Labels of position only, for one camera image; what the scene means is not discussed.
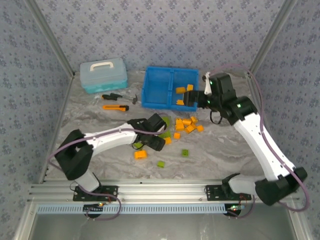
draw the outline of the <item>light blue toolbox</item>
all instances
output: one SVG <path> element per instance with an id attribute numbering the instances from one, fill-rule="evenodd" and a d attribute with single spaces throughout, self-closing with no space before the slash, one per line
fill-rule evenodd
<path id="1" fill-rule="evenodd" d="M 128 77 L 125 63 L 121 58 L 82 63 L 80 81 L 88 94 L 126 88 Z"/>

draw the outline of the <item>blue plastic bin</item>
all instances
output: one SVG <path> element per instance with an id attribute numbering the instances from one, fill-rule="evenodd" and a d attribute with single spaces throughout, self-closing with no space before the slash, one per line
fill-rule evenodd
<path id="1" fill-rule="evenodd" d="M 176 88 L 187 88 L 188 84 L 193 85 L 193 90 L 198 90 L 198 70 L 148 66 L 141 94 L 142 106 L 151 109 L 195 112 L 197 103 L 194 106 L 177 105 L 177 100 L 182 100 L 183 94 L 176 94 Z"/>

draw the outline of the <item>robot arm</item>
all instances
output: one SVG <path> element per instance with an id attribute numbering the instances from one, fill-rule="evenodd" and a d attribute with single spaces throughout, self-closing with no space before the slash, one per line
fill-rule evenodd
<path id="1" fill-rule="evenodd" d="M 155 113 L 149 119 L 132 119 L 119 127 L 101 132 L 83 134 L 77 129 L 68 135 L 60 147 L 82 138 L 100 137 L 73 144 L 57 153 L 55 158 L 68 180 L 75 181 L 88 192 L 92 192 L 100 186 L 97 177 L 88 169 L 94 155 L 121 145 L 138 142 L 160 151 L 165 145 L 165 140 L 156 135 L 141 133 L 141 131 L 160 132 L 166 127 L 166 123 Z"/>
<path id="2" fill-rule="evenodd" d="M 205 81 L 204 91 L 188 91 L 184 93 L 183 101 L 187 106 L 197 102 L 199 108 L 209 108 L 227 119 L 246 140 L 262 166 L 264 176 L 244 176 L 233 174 L 222 181 L 226 195 L 245 193 L 258 195 L 267 205 L 291 194 L 299 187 L 297 181 L 276 159 L 260 133 L 261 117 L 251 100 L 237 97 L 229 74 L 220 73 L 209 77 L 207 73 L 202 78 Z M 307 173 L 303 167 L 296 168 L 279 149 L 268 131 L 263 126 L 263 132 L 271 147 L 281 157 L 285 164 L 303 181 Z"/>

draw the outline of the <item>patterned wallpaper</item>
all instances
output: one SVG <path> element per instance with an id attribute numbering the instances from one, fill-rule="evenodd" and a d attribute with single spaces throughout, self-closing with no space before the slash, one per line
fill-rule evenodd
<path id="1" fill-rule="evenodd" d="M 307 218 L 320 239 L 320 2 L 299 0 L 257 73 L 272 135 L 308 172 Z"/>
<path id="2" fill-rule="evenodd" d="M 250 66 L 283 0 L 36 0 L 74 71 Z"/>
<path id="3" fill-rule="evenodd" d="M 38 181 L 68 77 L 23 0 L 0 4 L 0 239 Z"/>

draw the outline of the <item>toolbox lid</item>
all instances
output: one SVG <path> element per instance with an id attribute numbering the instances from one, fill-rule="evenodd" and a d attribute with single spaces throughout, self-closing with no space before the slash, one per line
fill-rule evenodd
<path id="1" fill-rule="evenodd" d="M 121 58 L 85 62 L 80 65 L 82 84 L 99 84 L 108 81 L 123 81 L 127 78 L 126 66 Z"/>

